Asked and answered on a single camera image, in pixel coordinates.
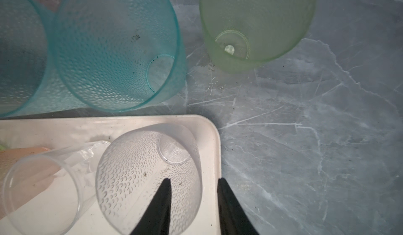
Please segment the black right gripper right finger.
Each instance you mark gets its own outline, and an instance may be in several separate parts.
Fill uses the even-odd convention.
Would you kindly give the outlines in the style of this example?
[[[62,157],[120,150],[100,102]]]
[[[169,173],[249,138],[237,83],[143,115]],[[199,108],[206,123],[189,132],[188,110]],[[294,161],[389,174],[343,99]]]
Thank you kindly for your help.
[[[259,235],[226,179],[218,180],[217,194],[222,235]]]

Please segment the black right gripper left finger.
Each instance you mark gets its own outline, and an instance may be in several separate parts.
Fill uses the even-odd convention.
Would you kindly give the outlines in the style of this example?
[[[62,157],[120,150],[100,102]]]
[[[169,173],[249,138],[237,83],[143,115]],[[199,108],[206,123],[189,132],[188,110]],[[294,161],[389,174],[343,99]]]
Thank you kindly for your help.
[[[171,221],[171,180],[165,178],[130,235],[168,235]]]

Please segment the clear dimpled cup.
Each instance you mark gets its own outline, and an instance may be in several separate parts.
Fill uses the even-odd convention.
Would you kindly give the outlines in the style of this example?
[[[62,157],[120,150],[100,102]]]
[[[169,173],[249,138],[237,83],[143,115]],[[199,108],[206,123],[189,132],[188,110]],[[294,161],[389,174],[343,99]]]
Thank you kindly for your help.
[[[120,234],[140,221],[162,181],[172,187],[171,235],[182,234],[193,222],[202,198],[202,170],[191,131],[161,123],[127,132],[103,153],[97,168],[100,209]]]

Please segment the clear small glass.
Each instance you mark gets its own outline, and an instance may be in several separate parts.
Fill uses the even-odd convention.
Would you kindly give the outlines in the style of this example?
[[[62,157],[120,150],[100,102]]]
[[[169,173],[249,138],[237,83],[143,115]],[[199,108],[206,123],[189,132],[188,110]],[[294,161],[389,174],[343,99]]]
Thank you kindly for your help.
[[[2,188],[6,218],[22,235],[64,235],[96,201],[96,173],[110,142],[100,140],[22,158]]]

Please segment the pink small glass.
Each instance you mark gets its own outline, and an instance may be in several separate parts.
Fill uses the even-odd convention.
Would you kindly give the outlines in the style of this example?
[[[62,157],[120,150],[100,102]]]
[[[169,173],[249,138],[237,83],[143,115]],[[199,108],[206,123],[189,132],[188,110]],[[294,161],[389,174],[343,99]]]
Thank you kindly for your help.
[[[6,175],[11,167],[25,157],[31,157],[49,151],[45,147],[17,148],[1,151],[1,200],[5,199],[3,188]],[[17,174],[16,188],[11,190],[16,196],[16,207],[19,208],[32,198],[46,190],[55,179],[61,167],[50,160],[34,161]]]

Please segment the green small glass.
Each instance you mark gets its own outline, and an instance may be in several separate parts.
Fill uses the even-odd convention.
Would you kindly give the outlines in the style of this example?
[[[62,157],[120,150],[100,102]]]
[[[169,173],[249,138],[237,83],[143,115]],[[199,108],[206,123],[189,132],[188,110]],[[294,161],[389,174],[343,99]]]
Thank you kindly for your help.
[[[3,151],[7,151],[7,150],[9,150],[9,148],[8,147],[6,147],[5,145],[3,145],[3,144],[1,144],[0,145],[0,151],[1,152],[3,152]]]

